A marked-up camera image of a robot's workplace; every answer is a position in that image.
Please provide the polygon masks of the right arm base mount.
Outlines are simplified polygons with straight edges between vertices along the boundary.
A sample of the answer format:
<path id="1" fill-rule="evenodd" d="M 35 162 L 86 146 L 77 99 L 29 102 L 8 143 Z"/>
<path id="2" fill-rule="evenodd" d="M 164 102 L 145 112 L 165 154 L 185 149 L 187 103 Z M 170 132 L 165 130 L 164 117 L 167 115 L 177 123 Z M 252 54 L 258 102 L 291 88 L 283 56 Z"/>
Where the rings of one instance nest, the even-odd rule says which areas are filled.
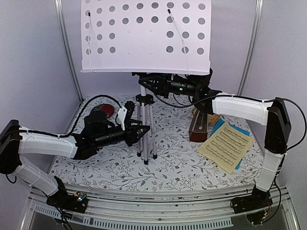
<path id="1" fill-rule="evenodd" d="M 259 225 L 265 221 L 268 215 L 268 211 L 264 209 L 270 208 L 272 204 L 270 192 L 264 192 L 254 187 L 250 195 L 233 198 L 230 202 L 230 207 L 235 214 L 262 208 L 263 210 L 260 212 L 247 214 L 249 223 Z"/>

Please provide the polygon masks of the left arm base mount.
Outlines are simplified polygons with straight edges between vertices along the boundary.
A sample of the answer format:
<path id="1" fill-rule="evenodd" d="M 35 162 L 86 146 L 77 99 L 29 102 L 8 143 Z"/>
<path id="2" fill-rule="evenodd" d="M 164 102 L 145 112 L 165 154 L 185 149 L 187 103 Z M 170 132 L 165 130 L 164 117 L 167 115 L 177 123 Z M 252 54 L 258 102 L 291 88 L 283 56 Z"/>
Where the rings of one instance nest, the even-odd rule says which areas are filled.
<path id="1" fill-rule="evenodd" d="M 46 204 L 58 208 L 84 214 L 87 209 L 88 199 L 77 195 L 69 195 L 64 190 L 58 190 L 54 195 L 48 196 Z"/>

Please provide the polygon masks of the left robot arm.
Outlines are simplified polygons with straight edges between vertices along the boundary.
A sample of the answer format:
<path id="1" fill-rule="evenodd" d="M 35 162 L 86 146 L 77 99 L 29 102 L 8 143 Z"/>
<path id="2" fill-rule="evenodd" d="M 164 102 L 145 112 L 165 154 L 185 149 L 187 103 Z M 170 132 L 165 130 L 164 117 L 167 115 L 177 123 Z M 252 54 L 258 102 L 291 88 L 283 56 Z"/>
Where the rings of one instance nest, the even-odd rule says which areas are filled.
<path id="1" fill-rule="evenodd" d="M 69 195 L 58 177 L 50 176 L 28 161 L 25 154 L 62 156 L 74 160 L 86 160 L 104 146 L 125 142 L 129 147 L 151 129 L 141 121 L 132 119 L 135 104 L 128 101 L 118 110 L 117 123 L 108 120 L 102 110 L 91 110 L 83 119 L 84 128 L 77 134 L 66 135 L 30 130 L 11 120 L 0 134 L 0 172 L 13 175 L 40 189 L 51 206 L 76 210 L 84 208 L 87 199 L 77 192 Z"/>

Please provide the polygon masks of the white blue sheet music booklet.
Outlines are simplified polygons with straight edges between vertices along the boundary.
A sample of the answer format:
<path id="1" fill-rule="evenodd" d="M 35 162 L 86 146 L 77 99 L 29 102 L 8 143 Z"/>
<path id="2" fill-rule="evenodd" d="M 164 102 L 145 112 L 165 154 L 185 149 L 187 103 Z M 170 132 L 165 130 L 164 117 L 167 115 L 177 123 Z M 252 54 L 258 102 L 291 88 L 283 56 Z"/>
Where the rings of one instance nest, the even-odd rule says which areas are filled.
<path id="1" fill-rule="evenodd" d="M 220 118 L 220 119 L 217 121 L 217 123 L 216 123 L 214 129 L 212 130 L 211 135 L 213 135 L 213 134 L 214 134 L 224 123 L 225 123 L 225 121 L 224 121 L 223 119 Z M 239 132 L 245 134 L 246 136 L 250 136 L 250 132 L 248 132 L 248 131 L 246 131 L 246 130 L 240 128 L 240 127 L 237 127 L 237 126 L 235 126 L 235 125 L 232 125 L 232 124 L 229 124 L 229 125 L 230 125 L 232 128 L 236 129 L 237 131 L 239 131 Z M 238 169 L 239 169 L 241 162 L 242 162 L 242 161 L 240 161 L 240 162 L 238 163 L 238 165 L 235 167 L 235 170 L 238 170 Z"/>

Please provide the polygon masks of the white tripod music stand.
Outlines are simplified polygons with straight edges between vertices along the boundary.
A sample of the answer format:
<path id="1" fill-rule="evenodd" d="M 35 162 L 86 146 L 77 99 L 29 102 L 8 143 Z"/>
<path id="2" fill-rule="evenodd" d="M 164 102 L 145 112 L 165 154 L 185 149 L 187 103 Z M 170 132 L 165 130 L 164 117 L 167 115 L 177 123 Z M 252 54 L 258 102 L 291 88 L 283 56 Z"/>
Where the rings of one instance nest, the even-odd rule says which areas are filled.
<path id="1" fill-rule="evenodd" d="M 209 0 L 83 0 L 82 72 L 208 75 Z M 141 86 L 142 121 L 153 116 Z"/>

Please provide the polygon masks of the dark red wooden metronome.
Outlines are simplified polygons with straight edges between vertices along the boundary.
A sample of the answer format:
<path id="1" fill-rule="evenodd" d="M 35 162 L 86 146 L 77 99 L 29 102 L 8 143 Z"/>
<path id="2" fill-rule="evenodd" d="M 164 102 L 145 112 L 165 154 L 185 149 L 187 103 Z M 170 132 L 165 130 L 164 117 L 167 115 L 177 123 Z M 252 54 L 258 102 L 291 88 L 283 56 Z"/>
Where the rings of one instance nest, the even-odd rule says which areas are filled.
<path id="1" fill-rule="evenodd" d="M 199 110 L 196 111 L 189 127 L 190 142 L 204 142 L 208 135 L 208 115 Z"/>

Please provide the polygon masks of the yellow sheet music page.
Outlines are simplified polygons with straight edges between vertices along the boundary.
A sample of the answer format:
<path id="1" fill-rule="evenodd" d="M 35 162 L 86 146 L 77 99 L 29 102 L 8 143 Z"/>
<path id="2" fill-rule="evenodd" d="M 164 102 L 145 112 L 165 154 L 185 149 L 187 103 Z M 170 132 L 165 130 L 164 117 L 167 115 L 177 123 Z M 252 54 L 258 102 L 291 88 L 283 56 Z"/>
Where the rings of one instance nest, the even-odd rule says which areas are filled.
<path id="1" fill-rule="evenodd" d="M 228 174 L 232 174 L 253 143 L 253 137 L 224 122 L 201 144 L 197 152 L 212 160 Z"/>

